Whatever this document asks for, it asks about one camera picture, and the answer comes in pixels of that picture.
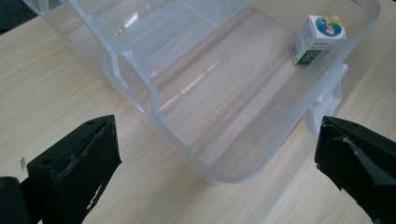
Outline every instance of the light wood surface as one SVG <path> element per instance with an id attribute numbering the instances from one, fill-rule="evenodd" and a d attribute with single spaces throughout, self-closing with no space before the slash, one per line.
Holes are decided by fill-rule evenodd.
<path id="1" fill-rule="evenodd" d="M 335 116 L 396 140 L 396 3 L 381 0 L 346 62 Z M 85 223 L 371 223 L 313 162 L 304 121 L 263 172 L 242 184 L 202 182 L 136 117 L 133 107 L 41 19 L 0 36 L 0 175 L 29 162 L 80 123 L 114 114 L 122 165 Z"/>

